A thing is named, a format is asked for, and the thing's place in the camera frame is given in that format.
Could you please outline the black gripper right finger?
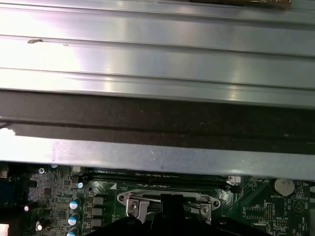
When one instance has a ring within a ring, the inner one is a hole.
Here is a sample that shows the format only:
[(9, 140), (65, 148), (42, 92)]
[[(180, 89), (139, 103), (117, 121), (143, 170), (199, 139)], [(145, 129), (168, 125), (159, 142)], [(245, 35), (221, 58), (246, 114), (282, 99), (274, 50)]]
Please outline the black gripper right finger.
[(212, 218), (212, 204), (200, 204), (199, 214), (186, 213), (184, 205), (192, 207), (183, 195), (171, 196), (171, 225), (183, 236), (267, 236), (249, 225), (227, 217)]

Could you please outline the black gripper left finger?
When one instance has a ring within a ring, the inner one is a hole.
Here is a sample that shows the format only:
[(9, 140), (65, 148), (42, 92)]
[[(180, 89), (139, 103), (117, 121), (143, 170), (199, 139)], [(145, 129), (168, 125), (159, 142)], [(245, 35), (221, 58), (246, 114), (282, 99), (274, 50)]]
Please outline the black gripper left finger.
[(142, 223), (134, 216), (127, 216), (101, 227), (90, 236), (166, 236), (172, 233), (172, 195), (161, 195), (161, 211), (152, 222)]

